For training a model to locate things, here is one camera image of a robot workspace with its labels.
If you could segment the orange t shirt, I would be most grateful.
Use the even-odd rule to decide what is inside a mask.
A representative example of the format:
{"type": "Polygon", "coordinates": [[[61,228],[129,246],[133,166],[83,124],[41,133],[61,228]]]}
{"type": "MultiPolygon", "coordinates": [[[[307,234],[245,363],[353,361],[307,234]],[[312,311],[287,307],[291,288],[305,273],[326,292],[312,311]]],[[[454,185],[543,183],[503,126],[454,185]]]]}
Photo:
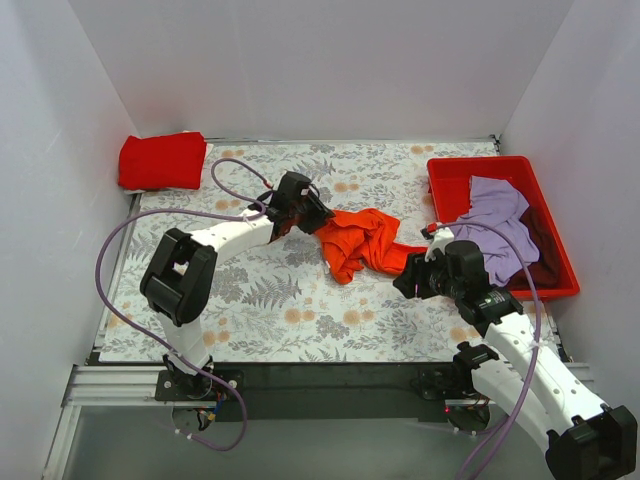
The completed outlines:
{"type": "Polygon", "coordinates": [[[334,280],[352,282],[365,267],[387,275],[402,273],[410,254],[425,254],[424,246],[396,241],[401,222],[377,209],[359,212],[335,210],[328,223],[315,232],[334,280]]]}

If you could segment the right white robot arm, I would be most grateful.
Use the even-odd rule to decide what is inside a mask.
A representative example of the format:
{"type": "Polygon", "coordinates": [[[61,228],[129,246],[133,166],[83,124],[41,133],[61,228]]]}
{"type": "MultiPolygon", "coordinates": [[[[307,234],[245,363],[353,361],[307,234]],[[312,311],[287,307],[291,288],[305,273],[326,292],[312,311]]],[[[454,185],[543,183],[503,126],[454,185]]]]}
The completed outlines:
{"type": "Polygon", "coordinates": [[[453,241],[412,253],[394,281],[407,298],[444,296],[481,335],[462,345],[452,383],[464,397],[493,400],[541,449],[556,479],[619,479],[636,469],[638,422],[611,407],[534,336],[522,305],[494,286],[478,246],[453,241]]]}

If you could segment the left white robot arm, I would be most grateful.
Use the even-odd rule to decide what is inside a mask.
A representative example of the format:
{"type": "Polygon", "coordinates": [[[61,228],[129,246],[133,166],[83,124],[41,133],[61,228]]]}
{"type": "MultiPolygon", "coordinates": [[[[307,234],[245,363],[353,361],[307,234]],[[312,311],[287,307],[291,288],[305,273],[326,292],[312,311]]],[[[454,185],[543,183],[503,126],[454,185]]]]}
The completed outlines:
{"type": "Polygon", "coordinates": [[[164,233],[140,292],[160,320],[168,343],[163,363],[183,395],[200,400],[213,389],[213,359],[204,343],[200,315],[208,304],[216,267],[278,240],[294,227],[313,234],[334,217],[308,177],[287,172],[276,189],[251,201],[238,221],[164,233]]]}

